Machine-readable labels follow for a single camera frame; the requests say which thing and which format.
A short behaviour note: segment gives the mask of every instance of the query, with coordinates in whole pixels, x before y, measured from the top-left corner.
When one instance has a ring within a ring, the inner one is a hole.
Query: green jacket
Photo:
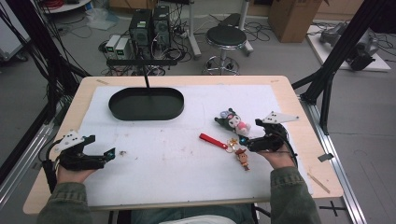
[[[320,223],[314,200],[295,167],[271,172],[271,223]],[[37,218],[39,224],[92,223],[85,186],[63,183],[56,186]]]

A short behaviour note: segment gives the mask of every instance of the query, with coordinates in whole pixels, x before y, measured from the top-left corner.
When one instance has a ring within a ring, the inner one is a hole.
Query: round stool
[[[247,42],[246,34],[232,26],[216,26],[206,33],[209,45],[221,49],[220,56],[211,57],[205,64],[205,71],[210,75],[222,75],[225,71],[239,75],[239,64],[227,57],[228,49],[241,49]]]

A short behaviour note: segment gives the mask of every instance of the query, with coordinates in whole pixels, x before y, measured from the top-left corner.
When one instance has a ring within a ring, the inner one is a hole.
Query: figurine
[[[228,111],[222,111],[220,118],[215,118],[215,121],[238,135],[248,136],[250,131],[250,124],[243,122],[232,108],[229,108]]]
[[[248,155],[245,153],[246,149],[239,148],[235,151],[237,159],[241,162],[241,165],[246,171],[250,170],[248,168]]]

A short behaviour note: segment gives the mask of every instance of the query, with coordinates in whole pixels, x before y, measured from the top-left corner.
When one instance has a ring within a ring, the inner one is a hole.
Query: tiled floor
[[[78,13],[66,14],[60,20],[77,21],[83,16],[82,12]],[[210,20],[213,19],[197,19],[197,24]],[[249,18],[247,21],[266,24],[266,19]],[[106,60],[98,46],[111,34],[125,32],[129,21],[120,20],[116,27],[107,31],[90,30],[84,26],[86,22],[69,25],[73,34],[68,33],[62,40],[85,70],[94,76],[102,76]],[[320,63],[306,40],[301,44],[280,44],[271,31],[264,32],[270,37],[269,41],[251,41],[254,52],[249,57],[241,51],[229,53],[240,63],[242,75],[284,75],[292,83],[319,69]],[[205,43],[203,35],[198,35],[197,40],[202,57],[166,70],[166,76],[200,75],[205,61],[219,54]],[[394,37],[390,36],[389,41],[396,44]],[[378,54],[383,59],[396,59],[381,50]],[[396,178],[393,174],[396,168],[396,64],[389,63],[389,66],[392,70],[387,73],[340,70],[332,88],[330,136],[368,223],[396,222]],[[2,163],[46,103],[46,83],[32,61],[7,63],[0,67],[0,71]],[[36,175],[37,170],[31,169],[24,176],[0,211],[2,223],[35,222],[35,217],[22,212],[22,206]],[[345,206],[341,199],[317,200],[317,206],[330,207],[331,201],[340,210],[319,209],[322,222],[350,223],[347,211],[342,210]],[[269,209],[268,204],[260,206]],[[108,213],[93,213],[93,216],[94,223],[107,223]],[[262,216],[261,223],[269,223],[269,219]]]

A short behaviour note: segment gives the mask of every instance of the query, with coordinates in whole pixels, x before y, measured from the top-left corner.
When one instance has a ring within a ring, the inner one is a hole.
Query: stool leg
[[[220,67],[219,67],[220,75],[222,75],[222,73],[224,71],[224,62],[225,62],[226,58],[227,58],[226,51],[225,51],[225,49],[222,49],[221,54],[220,54]]]

